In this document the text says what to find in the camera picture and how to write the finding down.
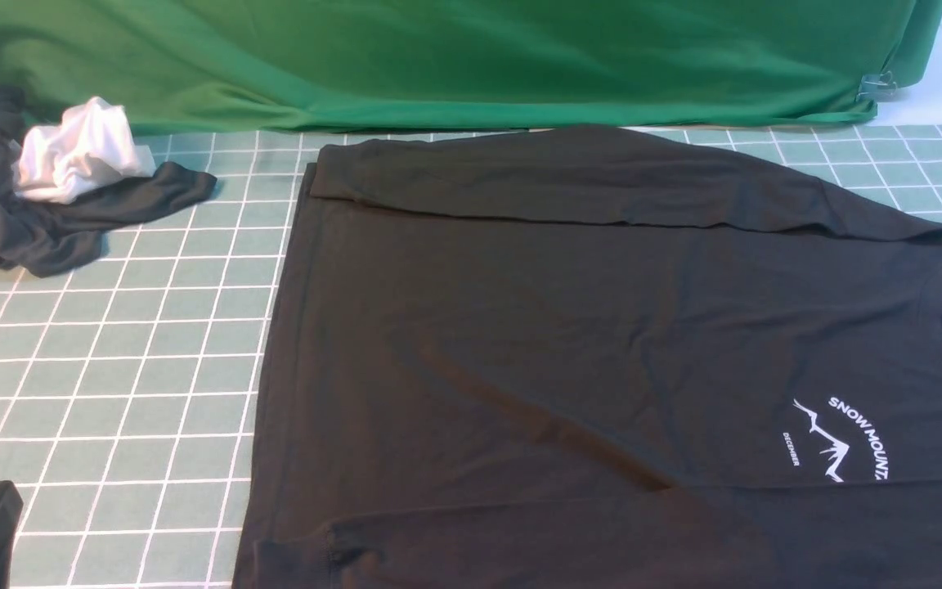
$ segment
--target white cloth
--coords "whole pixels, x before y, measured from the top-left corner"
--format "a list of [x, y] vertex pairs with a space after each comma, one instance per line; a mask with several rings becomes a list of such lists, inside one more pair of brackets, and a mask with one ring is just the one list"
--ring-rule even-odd
[[68, 204], [86, 191], [130, 176], [150, 176], [155, 161], [136, 146], [123, 107], [93, 97], [52, 124], [32, 127], [14, 164], [16, 194]]

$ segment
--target white grid line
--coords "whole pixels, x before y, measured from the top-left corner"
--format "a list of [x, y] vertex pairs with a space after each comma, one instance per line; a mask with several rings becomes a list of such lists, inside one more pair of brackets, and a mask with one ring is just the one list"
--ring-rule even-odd
[[[194, 395], [180, 395], [183, 398], [193, 398]], [[207, 438], [247, 438], [252, 437], [252, 432], [228, 432], [228, 433], [215, 433], [215, 434], [128, 434], [124, 437], [127, 440], [177, 440], [177, 439], [207, 439]], [[21, 437], [12, 437], [12, 436], [0, 436], [0, 443], [62, 443], [62, 441], [113, 441], [119, 439], [119, 436], [64, 436], [57, 434], [56, 436], [49, 437], [39, 437], [39, 436], [21, 436]]]
[[[258, 357], [262, 352], [243, 352], [228, 354], [149, 354], [145, 357], [93, 357], [97, 361], [109, 361], [109, 359], [186, 359], [200, 357]], [[0, 364], [11, 364], [12, 362], [27, 362], [31, 358], [13, 357], [0, 358]], [[35, 358], [38, 362], [77, 362], [82, 361], [81, 357], [41, 357]]]
[[173, 479], [164, 481], [161, 479], [133, 479], [126, 481], [45, 481], [42, 483], [16, 482], [16, 488], [36, 488], [44, 486], [45, 488], [82, 488], [83, 486], [104, 486], [108, 488], [118, 488], [119, 486], [150, 486], [150, 485], [193, 485], [193, 484], [220, 484], [220, 483], [248, 483], [250, 477], [233, 477], [219, 479]]
[[[16, 285], [20, 284], [21, 278], [24, 275], [24, 273], [26, 273], [26, 271], [21, 271], [16, 274], [16, 282], [14, 282], [14, 287], [12, 287], [12, 292], [9, 295], [7, 295], [7, 298], [2, 303], [2, 309], [0, 309], [0, 321], [3, 314], [5, 313], [5, 310], [7, 310], [7, 306], [10, 305], [12, 295], [14, 295], [14, 293], [16, 292]], [[74, 274], [71, 273], [71, 275], [68, 275], [67, 280], [64, 282], [63, 290], [61, 290], [60, 294], [57, 295], [56, 302], [53, 303], [53, 312], [56, 312], [57, 307], [61, 305], [61, 301], [64, 298], [64, 291], [67, 290], [67, 285], [71, 282], [71, 278], [73, 276]], [[49, 332], [49, 325], [43, 327], [41, 332], [38, 333], [38, 342], [34, 345], [33, 357], [34, 355], [38, 354], [38, 350], [42, 347], [42, 343], [45, 342], [46, 333], [48, 332]], [[0, 420], [0, 436], [2, 435], [2, 430], [5, 429], [5, 426], [7, 426], [7, 422], [10, 420], [10, 414], [12, 413], [12, 410], [14, 410], [14, 407], [16, 406], [16, 399], [20, 397], [20, 391], [21, 389], [24, 388], [24, 381], [27, 380], [27, 375], [29, 375], [31, 372], [31, 366], [34, 364], [33, 357], [27, 359], [27, 365], [24, 366], [24, 373], [22, 374], [20, 378], [20, 383], [16, 384], [16, 390], [14, 391], [14, 394], [12, 394], [12, 398], [10, 399], [10, 402], [7, 404], [7, 409], [2, 414], [2, 419]], [[66, 419], [67, 419], [67, 416], [64, 416], [64, 418], [61, 419], [62, 428], [64, 426], [64, 422], [66, 422]]]
[[[195, 398], [236, 398], [236, 396], [246, 395], [250, 392], [257, 392], [252, 389], [248, 391], [197, 391], [191, 393], [191, 396]], [[187, 393], [137, 393], [136, 398], [184, 398], [187, 396]], [[111, 393], [111, 394], [100, 394], [92, 393], [89, 395], [83, 395], [82, 398], [86, 399], [128, 399], [130, 395], [123, 393]], [[0, 396], [0, 402], [7, 402], [7, 400], [12, 399], [12, 396]], [[67, 400], [67, 395], [22, 395], [19, 400]]]
[[[133, 243], [131, 243], [131, 245], [130, 245], [130, 254], [133, 254], [133, 249], [134, 249], [134, 247], [136, 247], [137, 239], [139, 239], [139, 237], [141, 237], [141, 228], [140, 228], [140, 227], [137, 228], [136, 237], [134, 237]], [[128, 260], [123, 261], [123, 267], [122, 267], [122, 268], [120, 269], [120, 271], [119, 271], [119, 282], [117, 282], [117, 283], [115, 284], [115, 287], [116, 287], [116, 288], [119, 287], [119, 285], [121, 284], [121, 282], [123, 282], [123, 277], [126, 276], [126, 268], [127, 268], [128, 262], [130, 262], [130, 261], [128, 261]], [[73, 273], [73, 272], [71, 273], [70, 276], [68, 276], [68, 283], [71, 282], [71, 278], [72, 278], [72, 277], [74, 277], [74, 273]], [[61, 301], [63, 301], [63, 299], [64, 299], [64, 293], [65, 293], [65, 291], [67, 291], [67, 287], [66, 287], [66, 286], [67, 286], [67, 285], [65, 285], [65, 288], [61, 291], [60, 297], [57, 297], [57, 299], [56, 299], [56, 305], [53, 306], [53, 310], [52, 310], [52, 312], [49, 313], [49, 317], [53, 317], [53, 316], [56, 315], [56, 310], [60, 307]], [[57, 428], [57, 430], [56, 430], [56, 436], [53, 437], [52, 445], [50, 445], [50, 447], [49, 447], [49, 452], [46, 452], [46, 461], [45, 461], [45, 463], [43, 463], [43, 465], [42, 465], [42, 470], [41, 470], [41, 472], [38, 473], [38, 483], [41, 483], [42, 481], [45, 481], [46, 473], [49, 472], [49, 465], [50, 465], [50, 462], [52, 462], [53, 455], [56, 454], [57, 445], [59, 445], [60, 440], [63, 439], [63, 438], [62, 438], [62, 435], [63, 435], [63, 433], [64, 433], [65, 425], [67, 425], [68, 417], [70, 417], [70, 415], [71, 415], [71, 409], [72, 409], [72, 407], [74, 407], [75, 400], [79, 398], [79, 388], [82, 387], [83, 377], [86, 376], [86, 371], [87, 371], [87, 369], [89, 368], [90, 361], [92, 361], [94, 351], [96, 350], [96, 345], [97, 345], [97, 343], [100, 342], [100, 340], [101, 340], [101, 333], [104, 333], [104, 328], [105, 328], [105, 325], [107, 325], [107, 321], [108, 321], [108, 314], [111, 312], [111, 305], [115, 302], [115, 297], [116, 297], [116, 295], [117, 295], [118, 293], [119, 293], [119, 292], [118, 292], [117, 290], [116, 290], [116, 291], [113, 291], [112, 294], [110, 294], [109, 297], [108, 297], [108, 303], [107, 303], [107, 305], [105, 305], [105, 307], [104, 307], [104, 314], [102, 314], [102, 316], [101, 316], [101, 324], [97, 326], [96, 332], [95, 332], [94, 335], [93, 335], [93, 341], [90, 343], [90, 346], [89, 346], [89, 353], [87, 353], [87, 354], [86, 354], [86, 357], [83, 359], [83, 366], [82, 366], [82, 369], [79, 370], [79, 372], [78, 372], [78, 378], [75, 378], [75, 385], [74, 385], [74, 388], [71, 390], [71, 395], [68, 395], [67, 398], [66, 398], [66, 399], [67, 399], [67, 406], [64, 407], [64, 415], [61, 416], [61, 424], [60, 424], [59, 428]], [[47, 323], [47, 324], [46, 324], [46, 327], [43, 328], [43, 335], [45, 335], [46, 331], [48, 331], [49, 325], [50, 325], [50, 324]], [[38, 347], [36, 347], [36, 353], [33, 354], [33, 355], [34, 355], [34, 357], [38, 357]], [[18, 387], [16, 387], [16, 394], [20, 395], [20, 391], [23, 389], [23, 387], [24, 387], [24, 378], [21, 378], [21, 383], [18, 384]], [[34, 488], [33, 495], [31, 495], [31, 499], [29, 500], [29, 508], [27, 508], [27, 510], [24, 511], [23, 517], [21, 518], [21, 521], [20, 521], [20, 525], [18, 526], [19, 532], [24, 532], [25, 526], [27, 525], [27, 521], [29, 521], [29, 517], [30, 517], [30, 515], [31, 515], [31, 511], [33, 511], [33, 510], [31, 510], [31, 507], [34, 507], [34, 504], [36, 504], [36, 501], [38, 500], [38, 490], [39, 490], [39, 489], [40, 489], [40, 488], [39, 488], [38, 485], [36, 484], [36, 488]]]
[[[893, 128], [896, 129], [897, 135], [899, 135], [901, 138], [904, 137], [904, 134], [901, 133], [898, 127], [893, 127]], [[913, 157], [915, 155], [915, 151], [911, 149], [911, 144], [909, 144], [909, 142], [904, 141], [904, 146], [908, 148], [908, 153], [911, 154], [911, 156]], [[916, 166], [921, 171], [922, 176], [926, 179], [926, 182], [930, 183], [930, 187], [932, 187], [932, 193], [935, 194], [935, 198], [937, 198], [937, 200], [940, 202], [940, 205], [942, 206], [942, 196], [940, 195], [940, 191], [935, 189], [934, 183], [932, 183], [932, 178], [930, 178], [930, 175], [928, 175], [928, 172], [926, 171], [926, 167], [924, 167], [924, 165], [922, 164], [916, 164]]]
[[178, 323], [255, 323], [270, 317], [210, 317], [210, 318], [164, 318], [163, 320], [113, 320], [113, 321], [33, 321], [33, 323], [0, 323], [0, 327], [42, 327], [54, 325], [66, 326], [97, 326], [97, 325], [161, 325]]
[[780, 163], [787, 165], [787, 156], [784, 155], [784, 150], [781, 149], [780, 142], [777, 142], [777, 134], [773, 129], [769, 130], [769, 136], [773, 138], [773, 145], [777, 148], [777, 155], [780, 156]]
[[812, 130], [812, 137], [816, 138], [816, 144], [819, 145], [819, 152], [823, 154], [823, 159], [827, 161], [827, 167], [831, 169], [831, 175], [834, 176], [834, 183], [841, 186], [841, 178], [838, 177], [838, 171], [834, 169], [834, 164], [831, 163], [831, 157], [827, 154], [827, 149], [823, 146], [823, 142], [819, 140], [819, 135], [816, 134], [816, 130]]
[[[217, 138], [217, 135], [214, 134], [213, 139], [210, 139], [210, 141], [216, 141], [216, 138]], [[173, 137], [171, 135], [171, 137], [169, 137], [169, 139], [167, 140], [167, 158], [168, 158], [169, 148], [172, 148], [172, 146], [173, 146]], [[195, 212], [193, 211], [191, 212], [191, 216], [187, 219], [188, 227], [191, 226], [191, 221], [193, 221], [194, 219], [195, 219]], [[183, 241], [183, 239], [186, 239], [186, 238], [187, 238], [187, 234], [184, 234], [184, 237], [181, 239], [181, 241]], [[130, 245], [131, 253], [134, 247], [136, 247], [137, 240], [139, 239], [141, 239], [141, 232], [139, 232], [139, 228], [138, 228], [137, 235], [134, 236], [133, 243]], [[173, 272], [175, 272], [176, 269], [177, 269], [177, 262], [173, 262]], [[126, 275], [126, 269], [123, 268], [123, 271], [119, 272], [119, 283], [121, 280], [123, 280], [124, 275]], [[167, 297], [167, 294], [163, 293], [162, 301], [160, 304], [165, 305], [165, 297]], [[111, 304], [113, 302], [114, 302], [114, 299], [109, 301], [107, 307], [105, 307], [105, 317], [107, 317], [107, 313], [110, 312]], [[152, 338], [149, 336], [149, 338], [147, 338], [147, 347], [150, 347], [150, 342], [152, 342]], [[146, 362], [146, 359], [141, 360], [141, 365], [143, 364], [143, 362]], [[75, 389], [74, 391], [72, 391], [72, 396], [78, 395], [79, 386], [82, 384], [82, 376], [85, 375], [86, 370], [88, 370], [89, 368], [89, 365], [90, 365], [90, 359], [87, 358], [85, 364], [83, 364], [81, 376], [78, 378], [78, 381], [76, 381], [75, 383]], [[130, 407], [133, 405], [133, 393], [136, 390], [137, 383], [141, 381], [141, 374], [139, 374], [139, 370], [140, 369], [138, 368], [137, 369], [138, 374], [136, 374], [133, 377], [133, 384], [132, 384], [132, 387], [130, 388], [130, 395], [128, 395], [128, 398], [126, 400], [126, 406], [123, 407], [123, 414], [119, 418], [119, 426], [117, 426], [117, 429], [115, 430], [115, 436], [114, 436], [114, 439], [112, 440], [111, 448], [108, 451], [108, 459], [105, 460], [104, 470], [101, 471], [101, 485], [97, 486], [97, 490], [93, 495], [93, 503], [91, 503], [89, 507], [89, 514], [87, 514], [86, 524], [85, 524], [85, 527], [83, 527], [83, 531], [85, 533], [82, 535], [82, 537], [79, 538], [78, 546], [75, 547], [75, 555], [74, 555], [74, 558], [71, 560], [71, 568], [68, 571], [68, 585], [71, 585], [72, 582], [74, 582], [75, 571], [79, 570], [79, 559], [82, 558], [83, 548], [85, 548], [86, 546], [86, 539], [87, 537], [89, 537], [90, 529], [93, 526], [93, 517], [94, 517], [94, 514], [96, 514], [97, 503], [100, 502], [101, 494], [102, 492], [104, 492], [104, 482], [108, 479], [108, 473], [109, 473], [109, 470], [111, 470], [111, 463], [115, 458], [115, 452], [119, 450], [119, 437], [123, 433], [124, 426], [126, 426], [126, 418], [128, 417], [128, 410], [130, 410]]]
[[[347, 134], [344, 134], [344, 139], [343, 139], [343, 141], [344, 141], [344, 145], [347, 145], [347, 144], [348, 144], [348, 135], [347, 135]], [[303, 146], [303, 134], [300, 134], [299, 145], [300, 145], [300, 146]], [[299, 155], [299, 154], [300, 154], [300, 152], [298, 151], [298, 156], [296, 156], [296, 165], [295, 165], [295, 168], [294, 168], [293, 181], [292, 181], [292, 183], [290, 184], [290, 187], [289, 187], [289, 203], [288, 203], [287, 206], [285, 206], [285, 217], [286, 217], [287, 219], [292, 219], [293, 214], [294, 214], [293, 205], [294, 205], [294, 202], [296, 201], [296, 199], [298, 199], [298, 190], [296, 190], [296, 189], [298, 189], [298, 184], [296, 183], [296, 174], [295, 174], [295, 172], [296, 172], [296, 171], [299, 171], [299, 169], [300, 169], [300, 155]], [[280, 276], [281, 265], [283, 265], [283, 264], [281, 264], [281, 260], [283, 260], [283, 257], [285, 256], [285, 247], [286, 247], [287, 245], [288, 245], [288, 239], [285, 239], [285, 238], [284, 238], [284, 239], [281, 239], [281, 240], [280, 240], [280, 243], [278, 243], [278, 256], [277, 256], [277, 261], [276, 261], [276, 268], [274, 268], [274, 272], [273, 272], [272, 280], [271, 280], [271, 283], [272, 283], [273, 285], [277, 285], [277, 284], [278, 284], [278, 277]], [[277, 292], [277, 286], [272, 288], [272, 295], [270, 295], [270, 297], [268, 297], [267, 306], [266, 306], [266, 308], [264, 309], [264, 317], [265, 317], [265, 318], [264, 318], [264, 321], [262, 321], [261, 333], [259, 333], [259, 344], [258, 344], [258, 349], [259, 349], [259, 350], [264, 350], [264, 347], [265, 347], [265, 340], [267, 339], [267, 333], [268, 333], [268, 329], [269, 329], [269, 321], [268, 321], [268, 320], [269, 320], [269, 318], [270, 318], [270, 316], [271, 316], [272, 307], [274, 306], [274, 294], [275, 294], [276, 292]], [[259, 370], [259, 368], [261, 368], [261, 365], [262, 365], [262, 359], [261, 359], [261, 361], [258, 362], [258, 365], [254, 367], [253, 373], [252, 373], [251, 376], [249, 377], [249, 390], [250, 390], [250, 391], [253, 391], [253, 383], [255, 383], [255, 381], [257, 381], [257, 378], [258, 378], [258, 370]], [[250, 400], [252, 400], [252, 398], [253, 398], [253, 393], [250, 392], [249, 394], [246, 395], [245, 402], [243, 402], [243, 406], [242, 406], [242, 417], [240, 418], [240, 421], [239, 421], [239, 422], [240, 422], [240, 428], [242, 428], [242, 426], [244, 426], [244, 425], [246, 424], [246, 419], [247, 419], [248, 416], [249, 416]], [[239, 450], [240, 450], [241, 447], [242, 447], [242, 438], [239, 438], [239, 439], [237, 439], [237, 440], [235, 441], [235, 447], [232, 448], [232, 450], [231, 450], [231, 467], [229, 467], [229, 469], [228, 469], [228, 477], [229, 477], [229, 478], [235, 477], [235, 468], [236, 468], [236, 466], [238, 465], [238, 461], [239, 461]], [[206, 565], [206, 575], [205, 575], [205, 581], [206, 581], [206, 582], [209, 582], [209, 581], [210, 581], [210, 578], [213, 578], [213, 568], [214, 568], [214, 566], [216, 566], [216, 563], [217, 563], [217, 562], [216, 562], [216, 560], [217, 560], [217, 550], [218, 550], [219, 547], [220, 547], [220, 534], [221, 534], [221, 530], [223, 530], [224, 515], [226, 514], [226, 511], [227, 511], [227, 501], [228, 501], [229, 498], [231, 498], [231, 482], [228, 482], [228, 484], [225, 485], [225, 488], [224, 488], [224, 499], [223, 499], [223, 502], [222, 502], [222, 506], [221, 506], [221, 510], [220, 510], [220, 515], [219, 515], [219, 517], [218, 517], [218, 519], [217, 519], [217, 529], [218, 529], [218, 531], [213, 534], [213, 545], [212, 545], [212, 547], [210, 547], [210, 549], [209, 549], [209, 565]]]
[[[242, 219], [242, 213], [244, 212], [244, 209], [246, 206], [245, 199], [249, 198], [249, 184], [252, 180], [253, 169], [257, 167], [257, 158], [259, 156], [259, 153], [257, 153], [257, 148], [259, 147], [259, 142], [261, 142], [261, 132], [257, 131], [257, 134], [255, 134], [253, 157], [250, 158], [250, 161], [249, 161], [249, 178], [246, 178], [246, 188], [245, 188], [245, 191], [243, 191], [243, 195], [242, 195], [243, 204], [240, 206], [240, 209], [239, 209], [239, 219], [236, 220], [236, 223], [235, 223], [235, 232], [232, 232], [231, 234], [231, 245], [228, 246], [228, 259], [224, 261], [224, 268], [223, 268], [223, 271], [221, 271], [220, 284], [218, 286], [224, 285], [224, 281], [227, 279], [227, 269], [229, 268], [229, 266], [231, 266], [231, 255], [235, 253], [235, 242], [236, 240], [238, 240], [240, 220]], [[214, 295], [214, 298], [213, 298], [213, 310], [209, 314], [210, 317], [216, 316], [217, 314], [217, 306], [220, 304], [220, 294], [221, 294], [221, 291], [218, 288], [217, 294]], [[201, 354], [205, 354], [206, 344], [208, 343], [209, 343], [209, 329], [206, 329], [204, 335], [202, 335], [202, 344], [199, 350], [200, 356], [197, 359], [197, 361], [195, 361], [195, 373], [194, 373], [194, 376], [191, 377], [191, 387], [187, 391], [188, 396], [186, 399], [184, 399], [184, 407], [180, 413], [180, 424], [177, 425], [177, 437], [175, 440], [173, 440], [172, 450], [169, 451], [169, 460], [167, 463], [167, 467], [165, 467], [165, 478], [167, 479], [169, 478], [169, 475], [173, 472], [173, 463], [176, 462], [176, 458], [177, 458], [177, 448], [180, 447], [180, 439], [181, 439], [180, 436], [184, 431], [184, 422], [186, 422], [186, 419], [187, 419], [187, 412], [188, 410], [191, 409], [190, 393], [195, 392], [195, 383], [198, 383], [199, 369], [201, 369], [202, 367]], [[158, 519], [161, 516], [162, 503], [164, 503], [164, 500], [165, 500], [165, 489], [167, 488], [165, 486], [162, 486], [162, 491], [158, 495], [158, 503], [157, 503], [157, 506], [155, 506], [155, 514], [154, 514], [154, 517], [152, 518], [152, 524], [150, 525], [152, 529], [156, 528], [156, 526], [158, 525]], [[145, 575], [146, 566], [147, 566], [147, 556], [150, 554], [150, 544], [152, 544], [152, 537], [153, 536], [147, 537], [145, 547], [143, 547], [143, 555], [141, 556], [141, 567], [139, 568], [138, 573], [137, 573], [137, 582], [143, 581], [143, 575]]]
[[81, 537], [81, 536], [154, 536], [154, 534], [169, 533], [236, 533], [242, 528], [236, 527], [188, 527], [188, 528], [161, 528], [161, 529], [93, 529], [89, 532], [83, 530], [63, 530], [63, 532], [18, 532], [17, 537]]
[[[236, 284], [236, 285], [224, 285], [220, 287], [216, 286], [120, 286], [119, 288], [69, 288], [68, 292], [139, 292], [139, 291], [148, 291], [148, 290], [268, 290], [271, 288], [269, 284]], [[52, 290], [24, 290], [24, 295], [55, 295], [57, 292], [61, 292], [57, 288], [52, 288]], [[10, 291], [0, 290], [0, 295], [8, 295]]]
[[900, 206], [900, 201], [896, 199], [893, 189], [890, 189], [889, 182], [886, 180], [886, 175], [882, 174], [881, 170], [878, 168], [878, 165], [874, 163], [874, 155], [871, 154], [870, 148], [867, 147], [867, 142], [864, 142], [864, 138], [860, 136], [859, 127], [853, 127], [853, 131], [856, 131], [856, 137], [860, 137], [860, 142], [863, 144], [863, 152], [867, 154], [868, 160], [871, 160], [871, 164], [874, 164], [875, 171], [878, 172], [878, 178], [881, 179], [881, 185], [885, 187], [886, 194], [889, 194], [889, 197], [893, 200], [893, 205], [896, 206], [897, 209], [900, 209], [900, 211], [904, 211], [904, 208]]

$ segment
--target metal clip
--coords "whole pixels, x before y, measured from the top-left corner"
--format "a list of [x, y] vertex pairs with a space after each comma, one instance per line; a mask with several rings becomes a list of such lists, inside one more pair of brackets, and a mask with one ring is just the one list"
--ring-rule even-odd
[[867, 98], [870, 101], [889, 100], [896, 91], [900, 90], [892, 71], [883, 71], [881, 74], [866, 74], [860, 79], [860, 87], [856, 93], [856, 100]]

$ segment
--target white print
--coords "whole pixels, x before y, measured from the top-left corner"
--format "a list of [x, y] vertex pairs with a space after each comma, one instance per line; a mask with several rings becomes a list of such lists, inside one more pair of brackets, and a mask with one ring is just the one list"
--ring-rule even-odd
[[788, 454], [792, 455], [792, 464], [801, 466], [801, 462], [797, 459], [797, 452], [795, 452], [795, 441], [792, 440], [792, 436], [788, 432], [784, 432], [784, 443], [787, 444]]
[[886, 445], [881, 443], [881, 438], [875, 432], [874, 425], [871, 425], [870, 421], [860, 415], [860, 411], [846, 405], [838, 398], [830, 398], [827, 405], [835, 407], [841, 413], [845, 413], [846, 417], [852, 419], [854, 424], [863, 430], [864, 435], [867, 435], [868, 444], [871, 445], [871, 453], [874, 454], [874, 480], [889, 480], [889, 456], [886, 455]]
[[809, 433], [824, 436], [827, 441], [830, 441], [831, 443], [830, 448], [821, 451], [821, 454], [831, 455], [831, 465], [827, 467], [827, 470], [824, 474], [826, 474], [827, 477], [830, 477], [830, 479], [834, 482], [845, 482], [844, 480], [841, 480], [840, 476], [838, 476], [838, 466], [841, 466], [842, 460], [845, 460], [846, 456], [849, 454], [849, 444], [844, 443], [844, 441], [841, 441], [831, 434], [828, 434], [827, 432], [823, 431], [821, 426], [816, 425], [816, 418], [819, 417], [819, 415], [816, 415], [816, 411], [812, 411], [811, 409], [807, 409], [807, 407], [803, 407], [797, 400], [795, 400], [795, 407], [799, 407], [803, 413], [808, 415]]

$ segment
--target printed graphic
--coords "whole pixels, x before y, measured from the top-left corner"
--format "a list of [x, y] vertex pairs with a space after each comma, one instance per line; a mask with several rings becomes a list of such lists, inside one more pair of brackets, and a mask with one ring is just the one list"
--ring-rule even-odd
[[830, 454], [828, 460], [830, 460], [831, 465], [827, 467], [827, 470], [824, 474], [826, 474], [827, 477], [829, 477], [834, 482], [845, 482], [840, 476], [838, 476], [838, 466], [841, 466], [842, 460], [845, 460], [846, 456], [849, 454], [849, 444], [844, 443], [844, 441], [841, 441], [837, 437], [832, 436], [830, 433], [823, 431], [821, 426], [816, 425], [816, 418], [819, 417], [819, 415], [816, 415], [816, 411], [812, 411], [808, 407], [801, 405], [801, 403], [799, 403], [797, 400], [795, 400], [795, 407], [808, 415], [809, 433], [819, 434], [831, 443], [831, 447], [828, 447], [827, 450], [821, 451], [821, 454]]
[[859, 409], [850, 406], [844, 400], [830, 398], [827, 400], [827, 405], [841, 411], [853, 424], [856, 424], [857, 428], [860, 428], [860, 432], [863, 432], [864, 436], [867, 436], [867, 445], [870, 445], [871, 453], [874, 455], [874, 480], [889, 480], [889, 455], [886, 454], [886, 445], [882, 442], [881, 436], [878, 435], [878, 429], [871, 425], [871, 421], [868, 421], [868, 418], [864, 417]]

